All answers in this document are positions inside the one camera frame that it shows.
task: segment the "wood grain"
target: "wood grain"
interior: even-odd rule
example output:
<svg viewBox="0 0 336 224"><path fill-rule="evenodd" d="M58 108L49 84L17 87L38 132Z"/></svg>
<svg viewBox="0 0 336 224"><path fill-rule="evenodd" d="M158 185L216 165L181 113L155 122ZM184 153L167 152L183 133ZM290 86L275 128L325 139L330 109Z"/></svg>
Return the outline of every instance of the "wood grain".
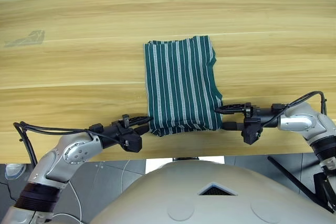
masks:
<svg viewBox="0 0 336 224"><path fill-rule="evenodd" d="M335 0L0 0L0 163L29 162L14 121L88 127L145 115L142 45L152 39L209 35L225 103L268 106L322 90L336 121L335 15ZM42 44L6 47L35 30ZM311 104L319 109L318 98ZM30 137L38 158L58 142ZM143 139L138 154L113 147L95 160L311 151L274 129L252 146L224 131Z"/></svg>

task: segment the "vent grille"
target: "vent grille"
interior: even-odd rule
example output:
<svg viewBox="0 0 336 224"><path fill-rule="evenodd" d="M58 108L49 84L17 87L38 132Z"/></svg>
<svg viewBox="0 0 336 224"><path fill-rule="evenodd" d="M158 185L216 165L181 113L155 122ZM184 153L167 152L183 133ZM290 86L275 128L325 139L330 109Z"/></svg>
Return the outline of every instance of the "vent grille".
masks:
<svg viewBox="0 0 336 224"><path fill-rule="evenodd" d="M230 194L227 191L224 191L216 186L211 186L200 195L233 195L233 194Z"/></svg>

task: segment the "gray floor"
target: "gray floor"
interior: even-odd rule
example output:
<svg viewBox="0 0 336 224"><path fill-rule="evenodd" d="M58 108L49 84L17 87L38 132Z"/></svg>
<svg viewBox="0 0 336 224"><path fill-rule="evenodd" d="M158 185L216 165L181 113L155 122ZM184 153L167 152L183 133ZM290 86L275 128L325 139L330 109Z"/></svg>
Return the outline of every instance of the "gray floor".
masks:
<svg viewBox="0 0 336 224"><path fill-rule="evenodd" d="M311 166L317 159L312 153L272 155L297 179L314 192L313 174L320 172L319 165ZM302 194L291 181L279 172L268 160L267 155L256 156L226 156L225 163L249 168L270 177L277 182ZM72 178L72 184L78 193L82 205L83 222L89 223L95 215L121 194L121 174L126 161L90 162L79 168ZM4 177L4 165L0 165L0 182L8 183L13 198L19 196L25 186L31 167L18 180L7 181ZM130 161L123 175L124 190L145 172L145 160ZM0 220L8 207L14 203L9 197L7 186L0 184ZM76 198L68 186L61 195L55 213L65 212L79 217L79 207ZM55 217L64 223L78 222L66 216Z"/></svg>

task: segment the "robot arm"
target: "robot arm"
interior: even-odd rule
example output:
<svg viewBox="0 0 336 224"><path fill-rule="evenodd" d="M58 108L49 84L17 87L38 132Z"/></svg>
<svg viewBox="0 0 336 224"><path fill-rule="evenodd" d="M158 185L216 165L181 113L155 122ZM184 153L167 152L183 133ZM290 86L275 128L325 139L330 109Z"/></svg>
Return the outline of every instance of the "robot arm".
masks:
<svg viewBox="0 0 336 224"><path fill-rule="evenodd" d="M139 152L142 148L140 135L147 132L149 127L144 125L133 129L130 126L146 124L150 120L149 117L130 119L124 115L123 120L107 127L95 124L87 131L62 136L55 148L37 163L19 199L9 208L2 224L48 222L61 191L77 169L103 149L117 143L126 151Z"/></svg>
<svg viewBox="0 0 336 224"><path fill-rule="evenodd" d="M304 102L314 94L321 94L321 113L313 110L309 104ZM260 138L263 127L278 127L280 130L302 135L307 144L312 147L323 170L323 173L314 176L316 187L322 188L320 192L324 191L320 197L328 200L320 205L328 208L329 202L333 211L336 211L336 188L330 184L330 181L335 184L336 180L336 125L326 115L322 92L311 92L302 98L290 104L273 104L269 109L245 103L226 105L218 108L216 112L221 114L243 113L245 116L243 123L224 122L222 128L241 131L244 142L248 144L253 144Z"/></svg>

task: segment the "folded shirt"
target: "folded shirt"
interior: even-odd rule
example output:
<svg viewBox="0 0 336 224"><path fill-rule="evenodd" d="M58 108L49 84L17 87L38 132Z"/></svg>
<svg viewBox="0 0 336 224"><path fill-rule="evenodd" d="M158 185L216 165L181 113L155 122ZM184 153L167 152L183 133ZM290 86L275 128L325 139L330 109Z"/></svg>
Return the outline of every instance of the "folded shirt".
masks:
<svg viewBox="0 0 336 224"><path fill-rule="evenodd" d="M158 136L218 130L222 106L213 65L215 51L208 36L144 44L150 131Z"/></svg>

